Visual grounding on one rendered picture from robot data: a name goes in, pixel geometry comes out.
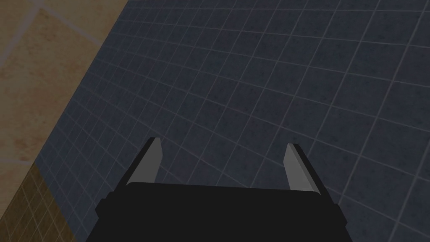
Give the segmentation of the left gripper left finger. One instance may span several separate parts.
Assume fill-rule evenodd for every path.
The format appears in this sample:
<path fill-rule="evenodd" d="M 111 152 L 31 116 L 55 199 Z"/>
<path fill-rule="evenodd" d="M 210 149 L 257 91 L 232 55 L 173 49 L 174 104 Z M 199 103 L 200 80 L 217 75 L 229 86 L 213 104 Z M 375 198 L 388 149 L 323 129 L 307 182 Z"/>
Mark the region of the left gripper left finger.
<path fill-rule="evenodd" d="M 159 137 L 149 138 L 130 165 L 126 173 L 125 184 L 154 183 L 162 158 L 161 139 Z"/>

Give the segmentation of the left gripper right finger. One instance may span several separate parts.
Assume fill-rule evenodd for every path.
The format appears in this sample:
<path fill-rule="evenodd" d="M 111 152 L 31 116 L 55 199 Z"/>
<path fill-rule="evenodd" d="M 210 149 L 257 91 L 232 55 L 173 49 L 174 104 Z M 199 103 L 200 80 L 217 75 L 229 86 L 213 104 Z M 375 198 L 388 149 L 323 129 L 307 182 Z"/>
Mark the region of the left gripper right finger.
<path fill-rule="evenodd" d="M 325 194 L 325 187 L 299 144 L 287 144 L 283 166 L 291 190 Z"/>

